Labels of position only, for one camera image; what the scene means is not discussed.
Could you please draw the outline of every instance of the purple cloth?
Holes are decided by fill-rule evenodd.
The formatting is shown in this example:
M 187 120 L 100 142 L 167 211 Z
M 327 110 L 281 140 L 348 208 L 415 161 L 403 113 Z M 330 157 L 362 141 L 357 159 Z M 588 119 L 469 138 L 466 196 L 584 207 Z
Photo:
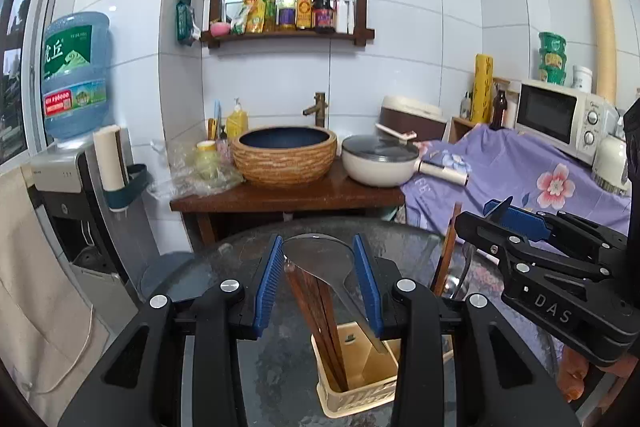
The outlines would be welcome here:
M 402 186 L 409 225 L 446 233 L 454 203 L 482 215 L 484 204 L 513 196 L 530 211 L 565 212 L 628 233 L 631 198 L 610 194 L 591 180 L 591 170 L 552 145 L 511 129 L 478 125 L 456 144 L 426 143 L 423 158 L 468 171 L 466 187 L 416 174 Z

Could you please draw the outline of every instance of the blue gripper pad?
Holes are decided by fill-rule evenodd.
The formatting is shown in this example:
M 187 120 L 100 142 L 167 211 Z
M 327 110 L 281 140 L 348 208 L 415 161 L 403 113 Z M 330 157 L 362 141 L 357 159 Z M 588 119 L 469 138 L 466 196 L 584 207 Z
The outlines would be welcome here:
M 353 258 L 360 292 L 364 301 L 364 309 L 367 313 L 369 326 L 379 338 L 382 334 L 382 300 L 376 280 L 369 265 L 369 258 L 364 250 L 364 245 L 359 235 L 353 237 Z
M 276 298 L 276 290 L 280 276 L 284 271 L 284 256 L 282 254 L 282 238 L 277 236 L 269 253 L 269 261 L 264 269 L 262 280 L 255 294 L 254 333 L 262 336 L 264 328 L 269 325 L 271 310 Z
M 500 201 L 498 200 L 487 201 L 484 204 L 482 213 L 486 216 L 499 203 Z M 515 206 L 510 206 L 505 211 L 499 225 L 523 235 L 530 241 L 546 241 L 551 235 L 551 231 L 546 227 L 544 219 Z

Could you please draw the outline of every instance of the bronze faucet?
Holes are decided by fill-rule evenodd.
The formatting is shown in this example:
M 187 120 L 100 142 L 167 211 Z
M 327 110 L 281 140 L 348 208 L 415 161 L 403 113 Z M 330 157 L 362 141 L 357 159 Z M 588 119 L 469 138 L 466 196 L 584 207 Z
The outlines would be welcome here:
M 316 127 L 324 127 L 324 110 L 329 107 L 328 103 L 324 101 L 324 93 L 316 92 L 316 105 L 307 107 L 302 114 L 309 116 L 312 113 L 316 114 Z

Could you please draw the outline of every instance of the wooden countertop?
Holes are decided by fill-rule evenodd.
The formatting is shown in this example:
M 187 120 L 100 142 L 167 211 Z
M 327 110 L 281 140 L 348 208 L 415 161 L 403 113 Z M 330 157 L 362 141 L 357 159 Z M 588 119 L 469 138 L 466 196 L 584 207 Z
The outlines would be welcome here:
M 171 201 L 178 212 L 295 212 L 299 210 L 338 210 L 380 208 L 404 204 L 399 187 L 375 188 L 348 177 L 337 158 L 329 172 L 318 181 L 292 188 L 264 188 L 244 182 L 222 194 L 188 196 Z

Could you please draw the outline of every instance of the silver screw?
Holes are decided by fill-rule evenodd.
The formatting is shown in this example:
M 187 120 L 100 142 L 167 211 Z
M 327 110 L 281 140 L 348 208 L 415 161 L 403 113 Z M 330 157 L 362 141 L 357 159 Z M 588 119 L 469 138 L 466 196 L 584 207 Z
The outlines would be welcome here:
M 475 308 L 484 308 L 487 302 L 486 297 L 479 293 L 474 293 L 469 297 L 469 303 Z
M 240 283 L 235 279 L 227 279 L 220 283 L 220 289 L 226 293 L 234 292 L 239 287 L 240 287 Z
M 167 304 L 168 300 L 169 299 L 167 299 L 165 295 L 154 295 L 153 297 L 151 297 L 149 304 L 151 304 L 152 308 L 155 308 L 157 310 L 158 308 L 162 308 L 162 306 Z
M 401 279 L 396 283 L 398 289 L 402 292 L 412 292 L 415 290 L 415 282 L 411 279 Z

